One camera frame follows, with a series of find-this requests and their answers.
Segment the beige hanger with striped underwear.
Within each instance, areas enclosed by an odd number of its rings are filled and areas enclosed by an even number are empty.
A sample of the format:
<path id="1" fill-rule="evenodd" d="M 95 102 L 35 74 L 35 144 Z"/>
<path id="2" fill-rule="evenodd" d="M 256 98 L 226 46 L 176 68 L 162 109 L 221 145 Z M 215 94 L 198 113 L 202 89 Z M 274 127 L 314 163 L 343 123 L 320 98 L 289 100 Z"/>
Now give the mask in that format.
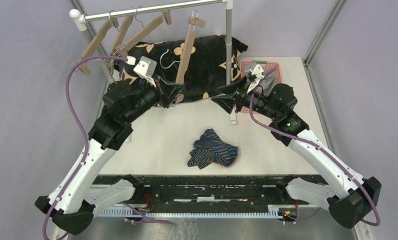
<path id="1" fill-rule="evenodd" d="M 171 11 L 166 10 L 162 11 L 161 15 L 156 17 L 150 23 L 148 23 L 143 29 L 138 31 L 134 36 L 132 36 L 128 41 L 126 41 L 122 45 L 117 45 L 116 49 L 113 50 L 113 56 L 123 56 L 123 54 L 127 53 L 130 49 L 135 47 L 139 42 L 141 42 L 145 37 L 147 37 L 151 32 L 153 32 L 157 27 L 159 27 L 163 22 L 166 22 L 167 25 L 172 24 Z"/>

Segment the navy striped underwear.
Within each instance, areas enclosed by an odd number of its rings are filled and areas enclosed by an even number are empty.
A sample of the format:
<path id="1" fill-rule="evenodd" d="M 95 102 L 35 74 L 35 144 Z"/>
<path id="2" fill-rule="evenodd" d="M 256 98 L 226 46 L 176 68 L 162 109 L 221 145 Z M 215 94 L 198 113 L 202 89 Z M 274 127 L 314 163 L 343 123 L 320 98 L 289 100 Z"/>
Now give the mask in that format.
<path id="1" fill-rule="evenodd" d="M 215 130 L 209 128 L 193 143 L 187 166 L 201 170 L 210 164 L 218 164 L 228 168 L 236 162 L 239 153 L 238 146 L 222 141 Z"/>

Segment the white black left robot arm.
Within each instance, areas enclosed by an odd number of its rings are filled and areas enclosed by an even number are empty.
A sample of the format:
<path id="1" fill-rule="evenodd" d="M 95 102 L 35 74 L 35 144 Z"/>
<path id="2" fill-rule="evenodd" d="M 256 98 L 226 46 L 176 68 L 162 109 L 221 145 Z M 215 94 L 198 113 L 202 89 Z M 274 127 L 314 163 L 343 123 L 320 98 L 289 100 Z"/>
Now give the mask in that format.
<path id="1" fill-rule="evenodd" d="M 143 183 L 132 175 L 95 193 L 89 193 L 89 188 L 133 132 L 132 123 L 151 107 L 170 107 L 182 90 L 182 84 L 158 75 L 140 79 L 137 86 L 125 80 L 110 84 L 100 117 L 84 135 L 80 156 L 61 184 L 50 195 L 38 197 L 35 206 L 66 235 L 78 235 L 104 210 L 128 200 L 141 202 Z"/>

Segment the beige hanger with navy underwear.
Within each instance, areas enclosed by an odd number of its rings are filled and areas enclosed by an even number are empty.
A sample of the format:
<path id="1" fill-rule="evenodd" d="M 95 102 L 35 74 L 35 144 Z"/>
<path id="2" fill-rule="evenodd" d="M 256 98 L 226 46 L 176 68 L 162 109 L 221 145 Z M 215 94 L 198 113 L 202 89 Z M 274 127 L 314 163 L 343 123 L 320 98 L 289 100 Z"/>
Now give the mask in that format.
<path id="1" fill-rule="evenodd" d="M 189 28 L 186 34 L 183 49 L 180 54 L 180 60 L 173 61 L 169 66 L 163 66 L 162 59 L 169 52 L 169 49 L 167 49 L 167 51 L 164 52 L 159 58 L 159 65 L 162 69 L 169 69 L 173 64 L 179 63 L 175 83 L 182 86 L 184 86 L 185 73 L 189 66 L 192 49 L 194 47 L 194 41 L 196 39 L 196 26 L 199 26 L 200 28 L 204 28 L 206 26 L 206 21 L 199 18 L 198 15 L 199 12 L 197 10 L 194 10 L 191 17 L 189 18 Z"/>

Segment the grey white striped underwear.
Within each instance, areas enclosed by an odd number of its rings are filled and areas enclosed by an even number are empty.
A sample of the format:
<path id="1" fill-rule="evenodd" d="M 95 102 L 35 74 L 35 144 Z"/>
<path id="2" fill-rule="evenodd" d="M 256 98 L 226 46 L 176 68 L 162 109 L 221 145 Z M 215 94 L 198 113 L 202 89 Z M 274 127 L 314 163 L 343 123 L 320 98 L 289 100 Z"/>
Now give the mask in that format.
<path id="1" fill-rule="evenodd" d="M 268 96 L 271 93 L 274 86 L 277 85 L 278 83 L 279 83 L 278 77 L 276 76 L 275 73 L 271 73 L 265 76 L 259 84 L 262 87 L 262 94 L 264 96 Z"/>

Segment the beige clip hanger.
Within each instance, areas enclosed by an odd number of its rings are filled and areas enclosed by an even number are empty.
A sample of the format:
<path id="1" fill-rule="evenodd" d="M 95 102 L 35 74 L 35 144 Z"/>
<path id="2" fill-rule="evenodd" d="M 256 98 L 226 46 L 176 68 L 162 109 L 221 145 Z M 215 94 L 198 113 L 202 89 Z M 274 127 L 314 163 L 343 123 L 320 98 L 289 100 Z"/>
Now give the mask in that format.
<path id="1" fill-rule="evenodd" d="M 111 13 L 113 10 L 111 10 L 108 14 L 108 20 L 105 21 L 104 26 L 106 26 L 106 31 L 107 33 L 111 28 L 117 29 L 117 34 L 115 39 L 113 40 L 111 47 L 108 51 L 109 55 L 111 56 L 117 56 L 118 55 L 118 50 L 122 47 L 123 45 L 123 40 L 128 32 L 128 29 L 130 25 L 133 22 L 133 16 L 126 16 L 124 17 L 122 24 L 119 24 L 118 18 L 117 17 L 111 17 Z"/>

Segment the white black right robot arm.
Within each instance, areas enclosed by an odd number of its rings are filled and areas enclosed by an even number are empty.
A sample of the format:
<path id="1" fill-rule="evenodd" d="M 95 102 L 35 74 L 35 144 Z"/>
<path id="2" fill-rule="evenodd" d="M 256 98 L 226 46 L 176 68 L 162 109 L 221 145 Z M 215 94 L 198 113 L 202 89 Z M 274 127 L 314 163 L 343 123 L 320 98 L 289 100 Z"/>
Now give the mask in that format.
<path id="1" fill-rule="evenodd" d="M 247 107 L 251 115 L 259 113 L 270 118 L 271 123 L 265 127 L 271 134 L 305 159 L 325 180 L 321 185 L 297 176 L 285 177 L 275 191 L 279 202 L 288 204 L 300 200 L 316 205 L 347 229 L 365 223 L 369 213 L 375 216 L 374 227 L 381 224 L 377 210 L 381 182 L 353 170 L 318 139 L 294 111 L 298 100 L 290 85 L 278 83 L 264 94 L 257 81 L 243 78 L 220 87 L 219 92 L 211 100 L 226 112 L 238 112 Z"/>

